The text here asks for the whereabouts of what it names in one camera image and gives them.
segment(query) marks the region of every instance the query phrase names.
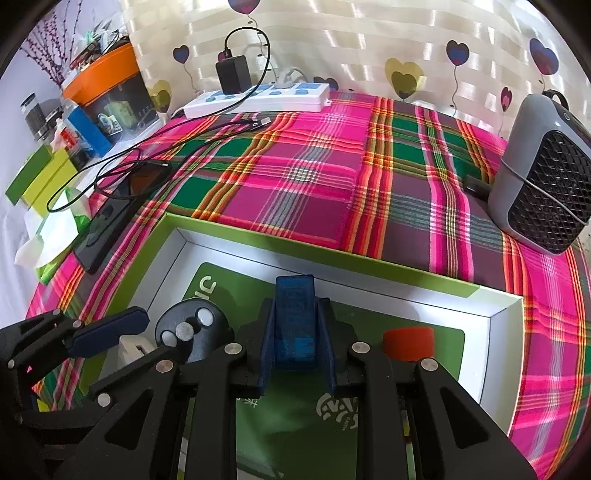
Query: orange cap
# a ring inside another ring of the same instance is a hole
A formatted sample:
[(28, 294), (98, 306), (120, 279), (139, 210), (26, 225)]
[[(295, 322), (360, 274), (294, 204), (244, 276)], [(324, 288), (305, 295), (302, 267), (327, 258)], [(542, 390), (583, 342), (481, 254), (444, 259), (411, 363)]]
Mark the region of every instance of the orange cap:
[(64, 98), (87, 106), (98, 97), (139, 73), (131, 43), (103, 55), (72, 80), (63, 92)]
[(418, 362), (435, 356), (435, 331), (431, 327), (388, 330), (382, 336), (382, 348), (390, 358)]

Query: red plastic object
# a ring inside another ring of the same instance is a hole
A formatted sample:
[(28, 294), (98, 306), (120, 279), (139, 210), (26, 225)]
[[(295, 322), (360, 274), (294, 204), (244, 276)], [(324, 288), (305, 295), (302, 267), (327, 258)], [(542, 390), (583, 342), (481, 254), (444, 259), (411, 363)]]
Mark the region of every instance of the red plastic object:
[(435, 331), (430, 327), (388, 330), (382, 337), (382, 348), (390, 358), (417, 362), (435, 356)]

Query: table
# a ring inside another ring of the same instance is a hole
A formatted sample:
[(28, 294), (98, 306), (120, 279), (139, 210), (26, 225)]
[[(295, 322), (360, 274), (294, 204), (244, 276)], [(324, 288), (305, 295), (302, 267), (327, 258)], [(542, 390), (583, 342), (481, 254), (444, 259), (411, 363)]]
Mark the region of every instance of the table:
[[(100, 318), (164, 212), (515, 293), (524, 298), (527, 337), (510, 437), (547, 478), (578, 438), (589, 405), (591, 298), (580, 245), (558, 257), (540, 255), (500, 232), (485, 205), (464, 194), (468, 174), (492, 181), (503, 140), (403, 102), (346, 92), (332, 99), (322, 113), (273, 114), (266, 130), (192, 158), (145, 204), (96, 275), (70, 255), (52, 282), (39, 286), (29, 315), (59, 307), (85, 321)], [(191, 122), (142, 149), (149, 155), (215, 122)], [(200, 142), (162, 159), (183, 158)], [(96, 210), (103, 198), (90, 200)], [(39, 385), (52, 408), (78, 404), (81, 367), (67, 361)]]

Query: green box lid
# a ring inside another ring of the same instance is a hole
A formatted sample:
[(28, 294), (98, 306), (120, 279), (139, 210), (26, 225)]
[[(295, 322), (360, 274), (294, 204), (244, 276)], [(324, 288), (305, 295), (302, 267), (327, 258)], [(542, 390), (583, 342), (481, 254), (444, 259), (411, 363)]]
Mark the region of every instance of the green box lid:
[(51, 150), (47, 145), (42, 145), (33, 153), (18, 171), (17, 176), (6, 190), (6, 196), (13, 205), (16, 205), (29, 185), (41, 173), (51, 161)]

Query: black phone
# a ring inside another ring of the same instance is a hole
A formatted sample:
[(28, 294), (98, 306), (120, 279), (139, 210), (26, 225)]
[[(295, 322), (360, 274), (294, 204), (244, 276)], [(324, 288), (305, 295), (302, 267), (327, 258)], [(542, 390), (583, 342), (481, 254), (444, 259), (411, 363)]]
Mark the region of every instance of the black phone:
[(173, 174), (169, 164), (146, 163), (129, 172), (80, 234), (74, 255), (85, 272), (94, 274), (139, 208)]

